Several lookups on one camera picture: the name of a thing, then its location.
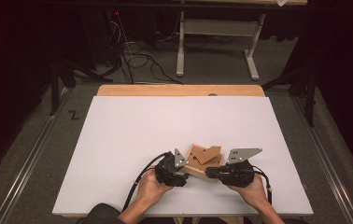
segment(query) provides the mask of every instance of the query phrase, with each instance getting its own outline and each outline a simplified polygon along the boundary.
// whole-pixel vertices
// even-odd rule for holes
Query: wire
[[[76,222],[76,224],[83,223],[84,219],[85,219],[84,217],[81,217],[81,218]]]
[[[116,32],[116,28],[119,28],[119,29],[118,29],[118,30],[119,30],[119,37],[118,37],[118,41],[116,41],[116,43],[118,44],[118,43],[120,42],[120,38],[121,38],[121,30],[120,30],[120,27],[119,27],[119,25],[118,25],[117,23],[115,23],[115,22],[113,22],[113,21],[110,21],[109,23],[112,23],[113,26],[115,27],[115,28],[113,29],[112,35],[109,37],[109,39],[110,39],[111,42],[112,42],[113,35],[114,35],[115,32]]]
[[[123,212],[124,210],[126,210],[126,208],[128,207],[128,205],[130,204],[130,200],[131,200],[131,198],[133,197],[133,194],[134,194],[134,191],[135,191],[135,189],[136,189],[136,186],[138,185],[139,181],[141,180],[142,175],[148,170],[149,166],[150,166],[151,164],[153,164],[153,162],[155,162],[156,160],[158,160],[158,159],[161,158],[161,157],[164,157],[165,155],[167,155],[167,152],[164,152],[163,154],[157,156],[157,157],[156,157],[155,159],[153,159],[150,163],[148,163],[148,165],[142,170],[141,174],[139,174],[139,176],[136,178],[135,182],[134,182],[133,185],[131,186],[130,192],[129,192],[129,194],[128,194],[128,196],[127,196],[127,199],[126,199],[126,202],[125,202],[125,204],[124,204],[124,206],[123,206],[122,212]]]
[[[119,11],[117,10],[117,12],[118,12],[118,19],[119,19],[119,23],[120,23],[120,28],[121,28],[121,31],[123,32],[125,43],[128,43],[126,33],[124,32],[123,24],[121,23]],[[133,60],[133,63],[135,64],[133,54],[131,53],[131,50],[128,45],[127,45],[127,49],[130,51],[131,59]]]
[[[173,79],[171,77],[169,77],[165,72],[164,70],[162,69],[162,66],[159,65],[156,60],[151,56],[151,55],[148,55],[148,54],[145,54],[145,53],[141,53],[142,51],[142,46],[140,46],[138,43],[128,43],[127,45],[135,45],[135,46],[138,46],[138,50],[136,50],[135,52],[131,52],[131,49],[130,50],[130,53],[132,55],[132,58],[127,60],[127,65],[129,67],[132,67],[132,68],[140,68],[140,67],[143,67],[149,63],[151,63],[150,65],[150,73],[152,74],[153,77],[155,77],[157,80],[160,80],[160,81],[166,81],[166,82],[174,82],[174,83],[177,83],[177,84],[183,84],[182,82],[176,80],[176,79]],[[133,59],[143,59],[143,62],[141,64],[137,64],[136,61],[134,61]],[[157,77],[154,73],[154,67],[155,65],[160,68],[160,71],[162,73],[163,76],[166,77],[165,78],[160,78],[160,77]]]
[[[194,38],[194,37],[201,37],[200,35],[188,35],[190,38],[191,38],[191,40]],[[199,40],[196,40],[195,42],[198,42],[198,41],[201,41],[201,40],[204,40],[204,43],[202,43],[200,46],[198,46],[198,47],[190,47],[189,45],[188,45],[188,41],[185,41],[185,47],[187,48],[187,49],[200,49],[200,48],[202,48],[202,47],[204,47],[207,43],[208,43],[208,38],[205,36],[205,37],[202,37],[202,38],[198,38]]]
[[[163,42],[163,41],[167,41],[167,40],[169,40],[169,39],[173,39],[173,38],[179,36],[179,34],[176,34],[176,35],[175,35],[176,30],[177,30],[177,25],[179,24],[179,18],[180,18],[180,12],[177,13],[176,25],[174,26],[173,32],[172,32],[168,37],[166,37],[165,39],[158,40],[158,41],[157,41],[158,43]]]
[[[273,202],[273,199],[272,199],[273,190],[272,190],[272,187],[270,186],[269,177],[259,167],[257,167],[257,166],[252,166],[252,167],[254,167],[254,168],[259,170],[259,172],[255,171],[255,174],[261,175],[261,176],[264,177],[264,179],[266,179],[267,201],[269,201],[269,203],[272,204],[272,202]]]
[[[132,71],[130,69],[130,66],[127,63],[126,57],[124,56],[123,53],[121,54],[121,56],[123,57],[124,62],[127,64],[127,68],[128,68],[129,73],[130,73],[130,78],[128,78],[128,76],[124,72],[124,69],[121,67],[121,70],[122,70],[122,72],[124,74],[124,77],[126,78],[127,83],[134,84],[133,73],[132,73]]]

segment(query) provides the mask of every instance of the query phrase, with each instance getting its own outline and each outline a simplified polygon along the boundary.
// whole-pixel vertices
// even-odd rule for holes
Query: wooden block
[[[206,164],[208,161],[214,159],[220,154],[220,147],[211,147],[209,149],[203,149],[196,156],[196,159],[201,164]]]
[[[183,167],[182,171],[185,173],[188,173],[190,175],[194,175],[199,178],[202,178],[204,180],[216,183],[216,182],[218,182],[217,179],[206,177],[205,168],[209,167],[209,166],[219,167],[220,164],[223,162],[223,154],[219,153],[215,157],[212,157],[212,159],[210,159],[206,163],[201,164],[200,162],[198,162],[196,155],[200,155],[201,153],[203,153],[204,151],[207,151],[207,150],[209,150],[209,148],[200,147],[200,146],[197,146],[194,144],[191,145],[191,149],[190,149],[188,155],[185,156],[185,158],[187,158],[187,161],[189,163],[188,163],[188,165],[185,165]]]

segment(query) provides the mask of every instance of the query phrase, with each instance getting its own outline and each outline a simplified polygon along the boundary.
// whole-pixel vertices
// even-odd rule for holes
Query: hand
[[[263,183],[260,175],[255,175],[252,183],[245,188],[236,186],[227,186],[229,189],[235,190],[241,195],[247,204],[254,208],[258,208],[264,203],[268,203],[266,194],[264,193]]]
[[[266,224],[283,224],[284,221],[276,213],[272,205],[267,201],[266,194],[264,193],[263,182],[260,175],[255,175],[252,183],[245,188],[236,186],[227,186],[229,189],[235,190],[241,195],[247,204],[254,207],[263,218]]]
[[[137,223],[145,212],[172,188],[159,183],[153,169],[146,171],[139,181],[136,200],[119,215],[119,219],[126,224]]]
[[[145,172],[139,181],[137,200],[142,200],[150,206],[157,203],[165,192],[173,187],[159,183],[153,169]]]

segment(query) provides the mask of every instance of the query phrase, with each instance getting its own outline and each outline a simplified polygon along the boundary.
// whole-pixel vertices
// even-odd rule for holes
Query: white tabletop
[[[225,157],[232,148],[261,147],[249,161],[269,176],[277,213],[313,214],[269,99],[253,96],[95,96],[53,214],[85,216],[98,203],[121,210],[152,159],[175,148],[185,155],[191,144],[222,146]],[[190,176],[146,216],[248,214],[257,213],[234,191]]]

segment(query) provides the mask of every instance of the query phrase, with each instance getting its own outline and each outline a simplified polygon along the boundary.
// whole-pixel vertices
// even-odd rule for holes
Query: gray carpet
[[[150,53],[162,65],[163,70],[170,77],[187,84],[262,84],[282,72],[283,66],[294,46],[294,41],[277,43],[274,39],[260,41],[254,59],[258,67],[261,80],[251,81],[247,74],[247,65],[243,61],[241,45],[246,44],[242,39],[227,44],[211,43],[203,49],[187,49],[185,76],[177,78],[176,46],[159,46],[156,49],[145,46],[144,52]],[[134,68],[135,82],[159,82],[150,73],[150,64]],[[158,77],[160,69],[155,68]],[[123,83],[121,71],[112,76],[116,82]],[[10,214],[5,216],[3,223],[76,223],[77,218],[54,216],[51,213],[57,192],[62,184],[64,175],[75,145],[78,140],[85,116],[92,97],[96,94],[100,84],[90,80],[79,80],[73,90],[68,90],[64,96],[64,104],[57,117],[50,117],[50,93],[45,92],[43,103],[32,113],[24,123],[21,133],[4,157],[0,166],[0,207],[13,181],[30,155],[35,141],[49,119],[53,121],[49,135],[43,142],[35,164],[35,169],[29,173],[26,185],[16,201]],[[295,162],[298,173],[306,186],[306,193],[312,204],[314,215],[303,217],[309,223],[349,223],[343,209],[333,193],[329,178],[323,170],[318,158],[316,146],[310,137],[310,130],[305,127],[301,112],[294,99],[287,95],[284,86],[276,87],[266,92],[270,97],[275,114],[281,126],[290,154]],[[314,131],[318,134],[321,144],[327,149],[327,155],[332,166],[353,204],[353,157],[348,151],[343,138],[337,131],[332,117],[326,109],[317,92],[315,106]],[[254,223],[261,223],[258,217],[252,217]]]

